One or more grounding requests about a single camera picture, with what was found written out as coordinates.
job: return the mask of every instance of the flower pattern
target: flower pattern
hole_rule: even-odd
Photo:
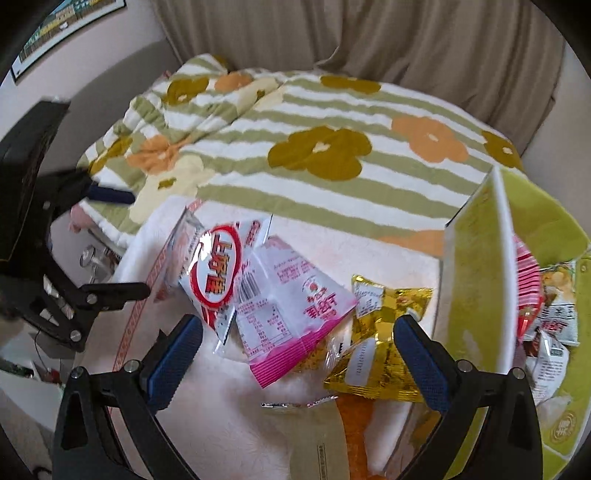
[[[392,131],[402,135],[423,160],[440,163],[446,158],[454,162],[468,159],[468,150],[447,125],[426,116],[404,115],[392,120]]]
[[[214,88],[218,92],[229,93],[252,83],[252,77],[246,73],[232,72],[217,79]]]
[[[283,102],[284,93],[285,85],[281,85],[277,90],[267,93],[263,98],[259,99],[259,101],[253,107],[253,110],[256,110],[257,112],[263,112],[265,110],[272,109]]]
[[[140,151],[127,157],[130,167],[141,168],[148,175],[156,175],[171,170],[178,158],[178,150],[189,143],[187,140],[170,144],[164,135],[148,138]]]
[[[199,93],[204,92],[208,85],[208,77],[173,80],[170,82],[162,101],[171,106],[189,103]]]
[[[272,77],[264,77],[254,82],[249,83],[245,87],[236,92],[238,100],[236,101],[236,110],[238,115],[242,115],[252,108],[256,102],[267,95],[267,93],[274,92],[279,87],[279,84]]]
[[[169,171],[149,175],[135,203],[129,208],[129,218],[142,225],[156,208],[171,195],[196,197],[200,186],[216,174],[203,166],[199,155],[183,154]]]
[[[320,83],[328,88],[351,89],[367,95],[379,92],[382,88],[378,82],[372,80],[361,80],[337,75],[323,75],[320,77]]]
[[[482,136],[486,140],[484,148],[492,158],[505,167],[524,171],[519,154],[510,141],[487,130],[482,131]]]
[[[307,170],[325,180],[351,180],[361,173],[358,157],[372,151],[365,134],[325,125],[291,134],[267,155],[271,168]]]
[[[115,142],[100,155],[95,161],[88,165],[88,173],[90,176],[96,175],[100,172],[111,158],[121,157],[125,154],[127,149],[131,146],[132,138],[129,135],[119,137]]]

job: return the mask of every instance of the poster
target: poster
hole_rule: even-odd
[[[38,59],[82,27],[125,6],[125,0],[64,0],[35,30],[11,68],[18,80]]]

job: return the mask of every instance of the beige curtain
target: beige curtain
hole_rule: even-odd
[[[179,59],[315,66],[447,100],[519,149],[552,106],[564,39],[530,0],[152,0]]]

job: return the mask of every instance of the pink snack bag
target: pink snack bag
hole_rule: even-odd
[[[251,251],[234,289],[240,337],[263,388],[307,357],[357,305],[355,295],[277,237]]]

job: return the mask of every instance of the blue handle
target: blue handle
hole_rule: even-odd
[[[135,195],[129,190],[116,190],[108,187],[99,187],[98,185],[88,187],[86,196],[89,200],[104,203],[131,205],[135,202]]]

